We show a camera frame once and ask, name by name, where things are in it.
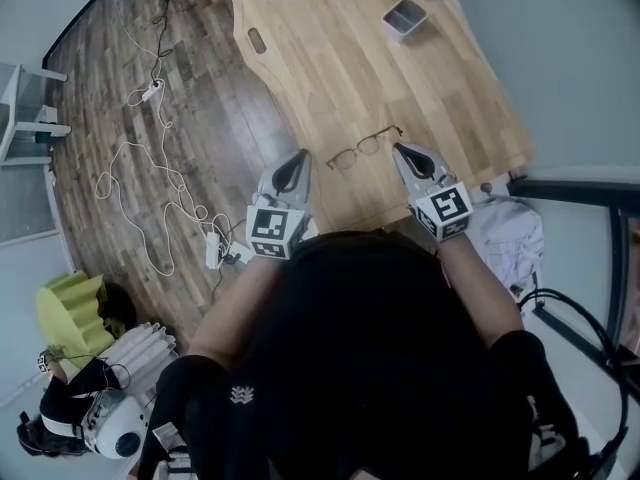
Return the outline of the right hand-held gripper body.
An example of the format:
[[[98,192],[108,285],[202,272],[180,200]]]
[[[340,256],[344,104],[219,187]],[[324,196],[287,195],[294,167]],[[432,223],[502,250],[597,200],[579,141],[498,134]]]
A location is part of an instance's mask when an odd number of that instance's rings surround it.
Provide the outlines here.
[[[464,183],[452,174],[436,179],[421,197],[409,195],[408,202],[412,215],[437,242],[463,233],[473,213]]]

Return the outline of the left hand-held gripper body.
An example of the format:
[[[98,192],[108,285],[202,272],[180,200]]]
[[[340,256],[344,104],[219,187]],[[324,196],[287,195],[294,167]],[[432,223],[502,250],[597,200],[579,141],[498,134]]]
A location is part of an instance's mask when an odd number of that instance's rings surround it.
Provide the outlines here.
[[[311,220],[304,200],[255,194],[247,207],[246,241],[255,256],[289,260]]]

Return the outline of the black thin-framed eyeglasses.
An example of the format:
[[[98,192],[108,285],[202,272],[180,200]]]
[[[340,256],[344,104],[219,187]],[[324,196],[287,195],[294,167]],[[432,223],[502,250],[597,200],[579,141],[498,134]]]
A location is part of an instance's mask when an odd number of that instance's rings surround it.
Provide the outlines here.
[[[330,170],[345,171],[351,169],[358,156],[371,157],[380,149],[380,141],[390,133],[392,136],[402,137],[404,131],[396,125],[387,126],[373,134],[363,137],[351,148],[344,149],[325,162]]]

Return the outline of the person's left forearm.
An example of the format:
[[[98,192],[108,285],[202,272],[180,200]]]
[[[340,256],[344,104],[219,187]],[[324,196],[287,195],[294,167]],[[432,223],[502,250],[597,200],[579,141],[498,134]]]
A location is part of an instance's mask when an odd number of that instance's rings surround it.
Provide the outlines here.
[[[189,355],[229,370],[244,354],[251,333],[281,274],[283,260],[253,258],[198,326]]]

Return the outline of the person's right forearm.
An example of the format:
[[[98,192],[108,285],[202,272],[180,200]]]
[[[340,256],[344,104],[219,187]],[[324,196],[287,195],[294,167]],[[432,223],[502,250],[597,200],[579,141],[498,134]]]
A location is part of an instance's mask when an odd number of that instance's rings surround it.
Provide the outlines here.
[[[449,283],[488,348],[504,335],[524,329],[513,297],[465,234],[440,242],[438,257]]]

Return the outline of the wide white power strip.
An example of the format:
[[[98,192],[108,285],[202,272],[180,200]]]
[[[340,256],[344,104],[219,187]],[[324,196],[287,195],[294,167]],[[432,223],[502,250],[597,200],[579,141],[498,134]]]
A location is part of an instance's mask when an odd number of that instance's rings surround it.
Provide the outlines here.
[[[236,264],[238,262],[248,264],[253,257],[254,253],[249,247],[241,242],[234,241],[228,249],[228,253],[225,256],[225,262],[227,264]]]

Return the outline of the white crumpled cloth pile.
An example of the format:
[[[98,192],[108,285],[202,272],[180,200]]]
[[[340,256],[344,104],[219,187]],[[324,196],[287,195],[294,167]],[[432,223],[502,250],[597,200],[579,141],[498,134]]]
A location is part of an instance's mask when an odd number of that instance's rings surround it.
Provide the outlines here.
[[[474,206],[466,234],[515,300],[534,289],[545,250],[542,219],[534,210],[512,198],[488,199]]]

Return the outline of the person's black shirt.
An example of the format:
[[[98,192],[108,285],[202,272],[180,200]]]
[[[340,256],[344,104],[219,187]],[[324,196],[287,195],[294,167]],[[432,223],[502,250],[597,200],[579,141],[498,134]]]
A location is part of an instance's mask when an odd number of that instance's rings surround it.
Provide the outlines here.
[[[164,369],[139,480],[184,440],[197,480],[573,480],[586,465],[542,342],[488,348],[436,254],[384,232],[300,245],[229,370]]]

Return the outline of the white plastic tray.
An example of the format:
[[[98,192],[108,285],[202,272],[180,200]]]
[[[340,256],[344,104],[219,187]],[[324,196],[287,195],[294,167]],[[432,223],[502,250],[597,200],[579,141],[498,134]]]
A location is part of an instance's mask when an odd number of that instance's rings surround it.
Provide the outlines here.
[[[382,23],[390,37],[404,42],[428,18],[428,12],[413,0],[399,0],[382,17]]]

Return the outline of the yellow-green stool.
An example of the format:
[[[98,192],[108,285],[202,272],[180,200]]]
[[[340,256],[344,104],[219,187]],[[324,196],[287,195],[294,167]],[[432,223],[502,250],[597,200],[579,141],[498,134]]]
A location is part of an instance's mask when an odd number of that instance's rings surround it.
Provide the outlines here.
[[[44,341],[61,347],[64,357],[79,370],[115,341],[100,316],[106,301],[102,275],[84,271],[63,274],[36,294],[36,312]]]

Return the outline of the white metal shelf frame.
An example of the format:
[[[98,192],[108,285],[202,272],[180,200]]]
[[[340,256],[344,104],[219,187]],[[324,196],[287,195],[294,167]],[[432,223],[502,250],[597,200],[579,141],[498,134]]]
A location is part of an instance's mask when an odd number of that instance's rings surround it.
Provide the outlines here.
[[[20,121],[18,119],[18,99],[20,95],[21,79],[24,75],[39,77],[44,80],[55,82],[66,82],[66,74],[51,71],[43,68],[30,68],[22,64],[12,65],[13,71],[5,86],[3,94],[0,96],[0,111],[5,110],[7,123],[2,139],[0,140],[0,168],[29,165],[48,165],[51,158],[44,156],[25,156],[9,158],[9,149],[14,141],[15,135],[19,132],[29,132],[48,134],[50,138],[63,138],[70,134],[72,128],[57,122],[57,110],[44,105],[34,121]]]

